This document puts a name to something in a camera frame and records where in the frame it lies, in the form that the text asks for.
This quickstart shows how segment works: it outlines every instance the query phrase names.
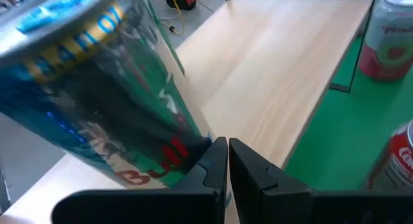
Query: table surface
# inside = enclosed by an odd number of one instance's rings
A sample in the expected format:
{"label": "table surface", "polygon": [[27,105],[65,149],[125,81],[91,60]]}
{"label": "table surface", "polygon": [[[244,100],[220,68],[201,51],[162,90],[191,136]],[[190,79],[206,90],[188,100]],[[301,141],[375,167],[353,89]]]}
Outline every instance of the table surface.
{"label": "table surface", "polygon": [[[370,4],[224,4],[177,49],[194,99],[214,134],[238,137],[284,167]],[[121,186],[65,156],[0,216],[0,223],[49,223],[60,199],[91,188]]]}

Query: blue and green can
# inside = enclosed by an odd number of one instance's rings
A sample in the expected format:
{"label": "blue and green can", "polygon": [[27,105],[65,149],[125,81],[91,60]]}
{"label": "blue and green can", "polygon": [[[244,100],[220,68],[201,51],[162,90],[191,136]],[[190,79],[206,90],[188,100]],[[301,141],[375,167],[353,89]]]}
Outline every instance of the blue and green can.
{"label": "blue and green can", "polygon": [[211,145],[148,0],[32,0],[0,23],[0,111],[120,184],[171,187]]}

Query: green surface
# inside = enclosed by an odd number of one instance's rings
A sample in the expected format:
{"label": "green surface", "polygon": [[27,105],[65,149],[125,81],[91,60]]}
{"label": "green surface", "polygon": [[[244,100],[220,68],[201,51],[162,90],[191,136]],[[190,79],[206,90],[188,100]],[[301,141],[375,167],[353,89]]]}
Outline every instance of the green surface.
{"label": "green surface", "polygon": [[[348,55],[341,68],[356,57]],[[351,93],[327,92],[286,173],[317,189],[360,188],[393,130],[413,118],[412,91],[413,72],[379,83],[358,70]]]}
{"label": "green surface", "polygon": [[343,58],[340,67],[333,77],[332,83],[344,85],[346,87],[350,86],[351,77],[357,64],[357,56],[359,54],[361,44],[362,37],[357,36],[353,43],[348,47],[347,55]]}

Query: soda can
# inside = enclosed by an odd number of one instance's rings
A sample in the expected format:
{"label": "soda can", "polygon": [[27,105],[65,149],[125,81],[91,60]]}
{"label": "soda can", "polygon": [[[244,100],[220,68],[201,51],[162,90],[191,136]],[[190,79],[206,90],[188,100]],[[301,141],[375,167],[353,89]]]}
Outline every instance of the soda can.
{"label": "soda can", "polygon": [[401,125],[385,145],[368,174],[368,190],[397,190],[413,186],[413,121]]}
{"label": "soda can", "polygon": [[175,185],[212,137],[151,8],[33,0],[0,16],[0,111],[126,187]]}
{"label": "soda can", "polygon": [[359,57],[361,71],[382,81],[401,79],[413,63],[413,0],[379,0]]}

